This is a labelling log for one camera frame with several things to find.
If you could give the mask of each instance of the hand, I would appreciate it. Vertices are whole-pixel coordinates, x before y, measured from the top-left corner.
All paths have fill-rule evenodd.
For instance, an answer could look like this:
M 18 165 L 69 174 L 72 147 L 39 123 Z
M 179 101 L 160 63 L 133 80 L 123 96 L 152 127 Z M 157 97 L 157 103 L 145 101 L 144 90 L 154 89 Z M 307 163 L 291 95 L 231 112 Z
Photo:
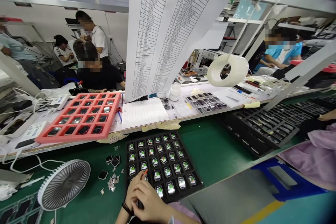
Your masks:
M 143 210 L 136 206 L 136 200 L 142 202 Z M 131 202 L 134 214 L 142 221 L 168 223 L 171 217 L 170 207 L 162 201 L 155 189 L 146 180 L 141 180 L 134 186 Z
M 136 175 L 132 181 L 130 182 L 130 185 L 127 188 L 127 194 L 126 194 L 126 199 L 125 199 L 125 204 L 126 206 L 132 211 L 133 206 L 132 206 L 132 202 L 131 202 L 131 194 L 134 190 L 134 187 L 136 184 L 138 184 L 140 182 L 141 176 L 143 175 L 143 173 L 145 172 L 139 172 L 138 175 Z
M 275 68 L 276 65 L 273 64 L 273 63 L 266 63 L 266 66 L 269 67 L 269 68 Z
M 278 68 L 280 68 L 280 69 L 283 69 L 283 68 L 285 68 L 286 67 L 286 65 L 284 65 L 284 64 L 279 64 L 278 65 Z

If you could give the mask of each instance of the white fan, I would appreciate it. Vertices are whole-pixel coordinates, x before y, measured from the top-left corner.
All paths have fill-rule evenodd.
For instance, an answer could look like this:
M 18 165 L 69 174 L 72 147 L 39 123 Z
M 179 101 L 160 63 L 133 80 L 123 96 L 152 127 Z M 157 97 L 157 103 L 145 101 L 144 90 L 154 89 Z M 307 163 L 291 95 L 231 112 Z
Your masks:
M 42 209 L 56 211 L 66 207 L 84 188 L 90 171 L 89 163 L 79 159 L 71 160 L 58 167 L 43 182 L 37 194 L 37 200 Z

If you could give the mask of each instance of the workbench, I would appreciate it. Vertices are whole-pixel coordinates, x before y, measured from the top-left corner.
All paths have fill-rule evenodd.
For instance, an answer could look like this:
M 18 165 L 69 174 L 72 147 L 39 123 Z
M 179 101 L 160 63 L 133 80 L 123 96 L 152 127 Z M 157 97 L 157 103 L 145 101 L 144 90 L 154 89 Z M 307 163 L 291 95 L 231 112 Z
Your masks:
M 313 96 L 316 96 L 316 94 L 300 97 L 299 99 L 293 100 L 292 103 Z M 191 156 L 194 166 L 204 183 L 204 188 L 247 170 L 301 141 L 299 138 L 294 137 L 293 140 L 283 148 L 273 151 L 258 160 L 254 160 L 247 150 L 230 136 L 229 132 L 224 127 L 219 126 L 216 115 L 184 121 L 181 122 L 181 125 L 182 127 L 178 131 L 185 148 Z M 150 132 L 132 133 L 127 138 L 111 145 L 90 142 L 85 145 L 72 146 L 65 149 L 41 153 L 40 157 L 42 160 L 56 159 L 60 161 L 69 161 L 72 159 L 82 159 L 89 162 L 91 166 L 91 175 L 86 186 L 66 208 L 57 211 L 57 221 L 62 224 L 97 222 L 114 223 L 126 192 L 125 174 L 121 173 L 121 170 L 126 168 L 125 160 L 127 157 L 125 143 L 132 138 L 144 137 L 159 131 L 161 130 L 154 129 Z M 211 152 L 204 152 L 205 149 L 211 150 Z M 105 158 L 110 154 L 113 156 L 119 154 L 121 156 L 121 164 L 115 172 L 112 172 L 113 166 L 106 165 L 105 162 Z M 15 167 L 17 169 L 24 169 L 25 166 L 31 167 L 32 165 L 35 165 L 35 163 L 36 158 L 30 156 L 26 157 L 24 160 L 18 160 Z M 57 165 L 58 164 L 55 163 L 47 163 L 46 166 L 55 169 Z M 98 179 L 98 175 L 102 170 L 109 172 L 106 180 Z M 109 191 L 107 188 L 107 182 L 113 173 L 120 175 L 120 180 L 119 183 L 116 184 L 115 192 Z M 43 175 L 47 176 L 49 174 L 49 171 L 39 170 L 35 172 L 32 179 L 39 178 Z M 41 184 L 42 182 L 39 181 L 30 187 L 21 189 L 10 199 L 0 202 L 0 208 L 37 192 Z M 44 212 L 41 223 L 49 224 L 53 217 L 54 212 Z

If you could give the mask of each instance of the white post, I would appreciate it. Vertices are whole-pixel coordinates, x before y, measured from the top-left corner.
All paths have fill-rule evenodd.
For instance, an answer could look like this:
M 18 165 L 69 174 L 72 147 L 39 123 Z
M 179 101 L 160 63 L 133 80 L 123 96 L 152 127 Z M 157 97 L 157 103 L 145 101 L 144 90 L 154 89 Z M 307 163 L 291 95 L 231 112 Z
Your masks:
M 5 54 L 0 51 L 0 64 L 1 70 L 4 71 L 10 78 L 12 78 L 16 83 L 18 83 L 22 90 L 31 94 L 32 96 L 37 95 L 41 92 L 33 82 L 31 82 L 11 61 L 8 60 Z

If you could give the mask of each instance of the red tray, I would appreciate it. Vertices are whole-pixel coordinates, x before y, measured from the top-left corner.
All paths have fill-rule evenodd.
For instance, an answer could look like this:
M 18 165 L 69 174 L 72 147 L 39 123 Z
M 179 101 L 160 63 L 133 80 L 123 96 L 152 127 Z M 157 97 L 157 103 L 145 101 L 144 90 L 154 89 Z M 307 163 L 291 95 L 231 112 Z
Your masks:
M 119 101 L 121 98 L 120 93 L 80 93 L 78 94 L 70 103 L 62 110 L 61 114 L 45 129 L 36 139 L 36 142 L 41 144 L 49 144 L 49 143 L 60 143 L 60 142 L 77 142 L 77 141 L 85 141 L 85 140 L 99 140 L 105 139 L 109 135 L 110 128 L 114 121 L 114 116 L 116 114 L 116 110 L 119 107 Z M 107 105 L 107 102 L 112 100 L 113 104 Z M 74 106 L 74 103 L 80 102 L 78 106 Z M 104 108 L 110 107 L 110 112 L 104 113 Z M 82 109 L 86 109 L 87 112 L 81 114 Z M 92 113 L 95 108 L 99 108 L 97 113 Z M 67 114 L 70 110 L 76 109 L 72 114 Z M 92 122 L 87 122 L 88 117 L 94 116 L 94 120 Z M 99 122 L 99 118 L 101 116 L 107 116 L 107 119 L 104 122 Z M 81 117 L 79 123 L 72 123 L 76 117 Z M 68 118 L 66 123 L 60 124 L 63 118 Z M 83 127 L 88 126 L 89 129 L 86 134 L 78 134 L 78 131 Z M 98 134 L 93 134 L 92 131 L 96 126 L 102 126 L 102 131 Z M 65 132 L 70 127 L 76 127 L 71 135 L 65 135 Z M 54 136 L 48 136 L 48 133 L 54 128 L 61 128 L 57 134 Z

